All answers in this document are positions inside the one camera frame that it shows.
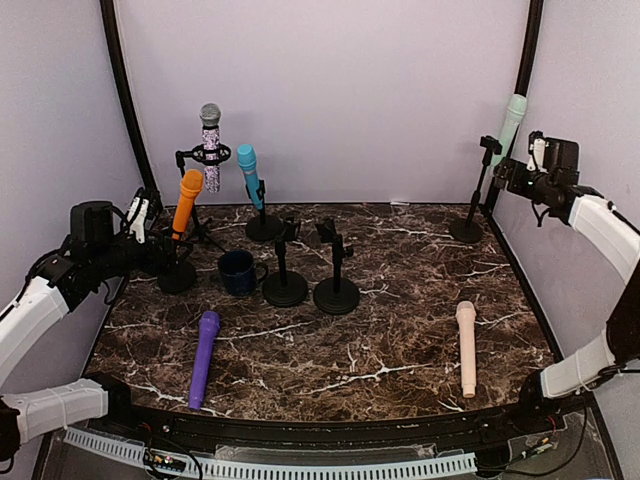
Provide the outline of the purple microphone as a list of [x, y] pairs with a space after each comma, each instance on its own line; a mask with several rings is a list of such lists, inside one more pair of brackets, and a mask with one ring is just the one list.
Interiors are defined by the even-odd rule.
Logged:
[[188, 407], [199, 410], [203, 404], [211, 358], [220, 330], [220, 317], [214, 311], [205, 311], [199, 321], [198, 344], [192, 369]]

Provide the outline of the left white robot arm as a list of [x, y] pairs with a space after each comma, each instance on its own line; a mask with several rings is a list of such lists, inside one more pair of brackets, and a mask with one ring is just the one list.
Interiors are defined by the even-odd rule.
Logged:
[[[178, 294], [197, 278], [189, 242], [145, 224], [152, 201], [137, 195], [127, 212], [109, 201], [72, 207], [70, 232], [62, 245], [42, 255], [1, 313], [1, 378], [55, 324], [74, 312], [100, 286], [134, 271], [154, 277], [161, 290]], [[1, 458], [10, 461], [32, 438], [90, 419], [102, 418], [120, 436], [141, 427], [131, 392], [109, 374], [1, 397]]]

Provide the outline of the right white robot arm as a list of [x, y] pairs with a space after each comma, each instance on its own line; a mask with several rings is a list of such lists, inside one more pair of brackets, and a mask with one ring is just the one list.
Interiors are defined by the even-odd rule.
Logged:
[[639, 229], [596, 189], [579, 183], [579, 145], [530, 134], [528, 160], [505, 157], [494, 168], [498, 188], [530, 201], [536, 219], [556, 218], [584, 237], [613, 267], [624, 284], [602, 331], [572, 355], [529, 375], [510, 424], [521, 434], [534, 432], [549, 416], [549, 405], [589, 391], [639, 358]]

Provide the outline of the mint green microphone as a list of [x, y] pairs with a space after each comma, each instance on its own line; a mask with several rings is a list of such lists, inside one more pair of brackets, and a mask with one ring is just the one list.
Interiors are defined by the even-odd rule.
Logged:
[[527, 98], [520, 94], [513, 94], [506, 108], [505, 118], [499, 135], [499, 143], [502, 147], [500, 154], [494, 154], [491, 166], [495, 167], [508, 153], [517, 130], [527, 109]]

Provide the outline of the pale pink microphone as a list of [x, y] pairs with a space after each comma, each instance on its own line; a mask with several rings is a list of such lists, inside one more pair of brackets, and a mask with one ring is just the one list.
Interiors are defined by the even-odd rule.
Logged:
[[476, 395], [475, 320], [476, 311], [473, 303], [460, 302], [456, 307], [456, 321], [459, 327], [461, 388], [466, 399], [474, 398]]

